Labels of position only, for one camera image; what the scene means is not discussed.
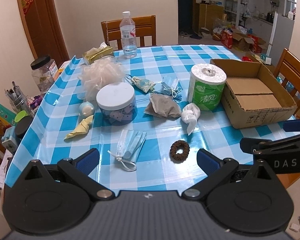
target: dining table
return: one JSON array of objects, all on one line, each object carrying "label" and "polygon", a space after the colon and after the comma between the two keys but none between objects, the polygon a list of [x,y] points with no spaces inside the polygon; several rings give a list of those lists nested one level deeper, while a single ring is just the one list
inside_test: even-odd
[{"label": "dining table", "polygon": [[[122,70],[153,82],[161,82],[164,76],[179,80],[182,89],[181,110],[188,104],[190,70],[198,63],[210,63],[211,59],[240,60],[223,46],[176,45],[138,48],[137,56],[125,58],[123,51],[115,51]],[[212,111],[201,111],[194,132],[188,135],[187,124],[181,118],[159,118],[144,113],[149,104],[149,93],[135,88],[138,113],[135,119],[122,126],[111,126],[96,110],[93,123],[86,135],[64,140],[84,118],[79,106],[84,101],[83,86],[78,76],[84,65],[82,58],[74,57],[44,96],[44,99],[16,151],[5,183],[12,187],[23,169],[32,159],[43,164],[55,164],[63,158],[75,159],[91,148],[98,149],[99,163],[89,177],[114,191],[120,190],[177,190],[180,194],[206,177],[197,165],[199,149],[210,151],[216,157],[234,158],[241,164],[252,164],[253,157],[243,153],[239,142],[243,137],[278,140],[298,132],[285,132],[282,122],[259,127],[235,129],[231,126],[220,103]],[[116,152],[123,129],[146,131],[146,140],[140,151],[135,171],[126,171],[108,151]],[[170,147],[177,140],[190,146],[188,158],[182,162],[170,158]]]}]

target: white plastic jar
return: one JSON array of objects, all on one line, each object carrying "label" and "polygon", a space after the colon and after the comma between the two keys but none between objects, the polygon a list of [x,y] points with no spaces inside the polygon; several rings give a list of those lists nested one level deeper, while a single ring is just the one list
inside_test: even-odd
[{"label": "white plastic jar", "polygon": [[40,57],[31,63],[32,77],[42,94],[48,92],[49,88],[54,84],[54,76],[58,71],[58,67],[54,59],[49,55]]},{"label": "white plastic jar", "polygon": [[104,86],[97,94],[103,118],[111,125],[125,125],[137,116],[136,96],[132,85],[124,82]]}]

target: doorway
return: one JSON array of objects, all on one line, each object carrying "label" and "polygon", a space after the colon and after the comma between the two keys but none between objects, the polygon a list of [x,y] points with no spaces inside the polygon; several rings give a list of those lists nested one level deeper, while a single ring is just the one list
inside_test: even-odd
[{"label": "doorway", "polygon": [[18,6],[34,58],[50,55],[57,66],[69,60],[54,0],[18,0]]},{"label": "doorway", "polygon": [[178,0],[179,32],[192,34],[193,8],[195,0]]}]

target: wooden door frame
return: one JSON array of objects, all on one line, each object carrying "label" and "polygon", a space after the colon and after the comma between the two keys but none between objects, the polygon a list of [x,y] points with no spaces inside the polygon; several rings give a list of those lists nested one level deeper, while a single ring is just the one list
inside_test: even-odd
[{"label": "wooden door frame", "polygon": [[[37,59],[38,56],[37,56],[37,53],[34,49],[32,40],[31,40],[31,36],[30,36],[29,29],[28,29],[27,22],[26,22],[26,17],[23,14],[23,8],[22,8],[21,0],[17,0],[17,1],[18,1],[18,7],[19,7],[19,12],[20,12],[21,22],[22,22],[23,28],[25,30],[25,34],[26,34],[26,37],[27,37],[27,40],[28,40],[28,43],[29,43],[29,47],[31,49],[31,52],[32,52],[32,55],[33,55],[34,59]],[[50,24],[51,24],[53,36],[56,40],[58,50],[60,52],[61,58],[64,61],[67,61],[67,60],[69,60],[69,55],[68,55],[68,52],[67,52],[67,49],[66,49],[65,42],[63,40],[63,36],[62,36],[61,29],[60,29],[60,25],[59,25],[59,21],[58,21],[58,17],[57,17],[57,11],[56,11],[56,7],[55,7],[55,4],[54,4],[54,0],[45,0],[45,2],[46,2],[46,7],[47,7],[48,15],[49,15],[49,21],[50,21]]]}]

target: white bottle cap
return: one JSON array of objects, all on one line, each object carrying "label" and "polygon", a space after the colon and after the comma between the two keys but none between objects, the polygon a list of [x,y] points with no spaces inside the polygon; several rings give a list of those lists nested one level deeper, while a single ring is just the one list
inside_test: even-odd
[{"label": "white bottle cap", "polygon": [[100,108],[108,111],[120,110],[133,102],[135,98],[132,85],[124,82],[104,86],[97,94]]},{"label": "white bottle cap", "polygon": [[122,13],[123,17],[130,17],[130,12],[126,11]]}]

